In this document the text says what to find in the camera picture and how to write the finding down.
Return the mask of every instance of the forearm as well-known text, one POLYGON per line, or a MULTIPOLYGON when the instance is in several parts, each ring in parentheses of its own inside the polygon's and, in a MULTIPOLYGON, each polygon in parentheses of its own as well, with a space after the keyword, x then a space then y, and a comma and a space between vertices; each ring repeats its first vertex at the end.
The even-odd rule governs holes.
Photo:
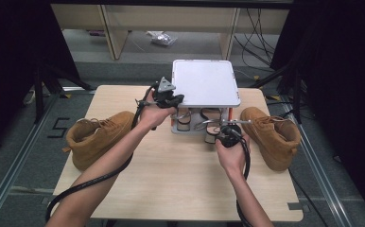
POLYGON ((238 204, 252 226, 273 226, 265 210, 256 199, 241 173, 228 173, 238 204))
MULTIPOLYGON (((78 185, 108 174, 121 167, 150 131, 150 126, 138 124, 114 147, 86 169, 73 183, 78 185)), ((48 222, 48 226, 83 226, 112 188, 117 176, 84 188, 64 198, 48 222)))

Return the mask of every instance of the brown boot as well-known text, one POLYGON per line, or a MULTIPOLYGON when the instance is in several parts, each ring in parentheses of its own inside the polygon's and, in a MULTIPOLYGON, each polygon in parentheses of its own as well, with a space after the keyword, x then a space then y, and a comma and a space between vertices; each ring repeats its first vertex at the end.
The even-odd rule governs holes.
POLYGON ((251 120, 251 124, 242 124, 242 128, 259 146, 268 167, 275 171, 286 170, 301 142, 295 123, 280 116, 267 116, 256 107, 246 108, 240 118, 251 120))
POLYGON ((74 166, 87 169, 130 131, 133 118, 134 113, 121 112, 105 120, 78 120, 65 137, 74 166))

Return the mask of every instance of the hand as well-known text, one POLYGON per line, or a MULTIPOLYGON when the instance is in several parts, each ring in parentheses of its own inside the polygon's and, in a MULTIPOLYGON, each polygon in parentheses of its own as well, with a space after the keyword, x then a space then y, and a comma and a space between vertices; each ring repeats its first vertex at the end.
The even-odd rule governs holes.
MULTIPOLYGON (((147 101, 153 101, 153 91, 149 92, 147 101)), ((166 117, 174 114, 176 111, 177 110, 174 107, 162 109, 156 105, 146 106, 141 112, 139 122, 140 124, 145 124, 150 129, 153 129, 161 125, 166 117)))
MULTIPOLYGON (((243 133, 243 138, 247 141, 247 144, 250 141, 250 137, 243 133)), ((237 143, 231 148, 225 148, 220 140, 216 140, 216 149, 218 160, 220 161, 221 166, 226 171, 227 175, 232 174, 242 174, 242 170, 245 166, 245 153, 241 146, 241 143, 237 143)))

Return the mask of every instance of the shoe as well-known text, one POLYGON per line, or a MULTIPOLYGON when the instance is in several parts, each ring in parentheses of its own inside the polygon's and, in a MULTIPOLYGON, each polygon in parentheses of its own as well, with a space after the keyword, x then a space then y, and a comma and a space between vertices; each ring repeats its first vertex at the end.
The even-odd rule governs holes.
POLYGON ((178 131, 190 131, 191 112, 188 108, 179 108, 176 119, 178 131))
POLYGON ((78 120, 65 137, 74 166, 81 171, 87 169, 130 131, 134 116, 120 112, 105 120, 78 120))
POLYGON ((216 137, 220 134, 221 109, 220 108, 202 108, 200 116, 205 121, 198 123, 196 130, 202 130, 206 127, 205 142, 214 144, 216 137))
POLYGON ((242 111, 241 120, 251 120, 251 124, 242 124, 242 129, 259 146, 265 163, 275 171, 289 168, 301 134, 294 122, 280 116, 267 116, 256 107, 242 111))

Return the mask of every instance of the wooden table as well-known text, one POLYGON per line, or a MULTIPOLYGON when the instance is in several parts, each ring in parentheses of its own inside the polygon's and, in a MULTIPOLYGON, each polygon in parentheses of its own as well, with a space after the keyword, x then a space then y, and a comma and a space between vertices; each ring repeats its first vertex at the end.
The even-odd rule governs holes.
MULTIPOLYGON (((86 118, 105 119, 121 111, 135 113, 135 99, 141 99, 147 86, 102 85, 86 118)), ((258 89, 239 89, 241 105, 234 108, 233 119, 243 109, 255 106, 269 113, 258 89)), ((270 170, 258 146, 250 144, 252 164, 248 183, 272 221, 300 221, 301 209, 287 171, 270 170)), ((54 195, 66 190, 80 172, 69 156, 54 195)), ((171 119, 151 131, 136 149, 125 169, 92 218, 152 220, 239 220, 235 192, 219 164, 214 145, 204 135, 176 134, 171 119)))

